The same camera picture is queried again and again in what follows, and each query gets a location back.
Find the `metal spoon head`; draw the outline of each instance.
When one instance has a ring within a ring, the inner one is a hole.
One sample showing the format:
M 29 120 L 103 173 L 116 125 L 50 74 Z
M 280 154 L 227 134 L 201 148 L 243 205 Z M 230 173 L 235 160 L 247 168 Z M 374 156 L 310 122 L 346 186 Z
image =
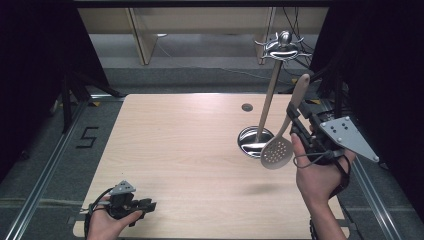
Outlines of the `metal spoon head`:
M 261 152 L 261 163 L 267 169 L 278 169 L 286 165 L 293 155 L 293 145 L 283 137 L 271 139 Z

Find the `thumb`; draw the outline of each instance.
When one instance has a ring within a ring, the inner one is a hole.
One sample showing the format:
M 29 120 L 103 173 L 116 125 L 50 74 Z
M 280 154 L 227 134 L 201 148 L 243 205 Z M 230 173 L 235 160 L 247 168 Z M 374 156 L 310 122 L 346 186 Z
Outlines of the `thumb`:
M 306 152 L 302 142 L 300 141 L 299 136 L 297 136 L 296 133 L 292 133 L 290 136 L 291 136 L 291 140 L 293 144 L 294 156 L 297 158 L 297 163 L 300 165 L 308 164 L 309 163 L 308 158 L 306 156 L 302 156 L 302 155 L 305 155 Z
M 130 225 L 131 223 L 137 221 L 142 214 L 143 214 L 143 211 L 132 212 L 128 216 L 119 219 L 119 222 L 121 222 L 123 226 Z

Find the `gray floor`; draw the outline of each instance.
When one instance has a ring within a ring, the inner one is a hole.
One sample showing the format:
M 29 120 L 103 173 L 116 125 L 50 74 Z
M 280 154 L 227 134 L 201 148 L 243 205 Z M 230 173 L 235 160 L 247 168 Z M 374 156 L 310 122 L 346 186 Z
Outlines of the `gray floor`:
M 147 66 L 140 65 L 132 36 L 91 37 L 111 86 L 124 93 L 265 93 L 274 63 L 267 60 L 265 65 L 258 65 L 249 35 L 167 35 L 158 40 Z M 305 39 L 313 46 L 316 36 L 305 36 Z M 291 79 L 306 71 L 295 62 L 285 68 L 287 71 L 282 71 L 279 79 L 279 92 L 290 91 Z M 94 88 L 90 91 L 103 93 Z M 73 217 L 78 215 L 122 105 L 122 101 L 109 98 L 98 101 L 98 106 L 83 109 L 22 239 L 75 239 Z M 78 148 L 89 144 L 81 139 L 87 127 L 97 127 L 87 132 L 96 140 L 91 148 Z M 0 238 L 5 238 L 51 159 L 63 137 L 62 128 L 59 107 L 28 149 L 30 158 L 17 162 L 1 183 Z M 390 171 L 362 159 L 361 164 L 403 239 L 424 239 L 424 225 Z M 346 209 L 346 217 L 350 216 L 358 229 L 352 228 L 350 239 L 361 239 L 360 235 L 363 239 L 386 239 L 355 175 L 339 199 Z

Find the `round hole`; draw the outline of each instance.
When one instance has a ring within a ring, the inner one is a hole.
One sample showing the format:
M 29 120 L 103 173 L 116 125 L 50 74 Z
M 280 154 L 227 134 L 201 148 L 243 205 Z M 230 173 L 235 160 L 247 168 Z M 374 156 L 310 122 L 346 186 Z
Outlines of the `round hole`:
M 243 111 L 245 112 L 250 112 L 253 110 L 253 106 L 250 103 L 245 103 L 243 105 L 241 105 L 241 109 L 243 109 Z

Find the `wooden table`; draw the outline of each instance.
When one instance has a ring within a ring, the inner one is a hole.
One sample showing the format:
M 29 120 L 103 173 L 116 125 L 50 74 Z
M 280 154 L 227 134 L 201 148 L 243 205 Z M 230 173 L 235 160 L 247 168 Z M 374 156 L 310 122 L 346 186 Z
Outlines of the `wooden table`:
M 237 145 L 241 130 L 258 125 L 264 100 L 263 94 L 127 96 L 83 207 L 127 180 L 137 188 L 134 199 L 152 198 L 157 207 L 121 237 L 310 239 L 295 166 L 268 170 Z M 265 126 L 274 134 L 289 100 L 274 96 Z M 244 111 L 245 103 L 253 110 Z M 344 219 L 336 198 L 330 206 Z M 74 234 L 83 236 L 82 221 Z

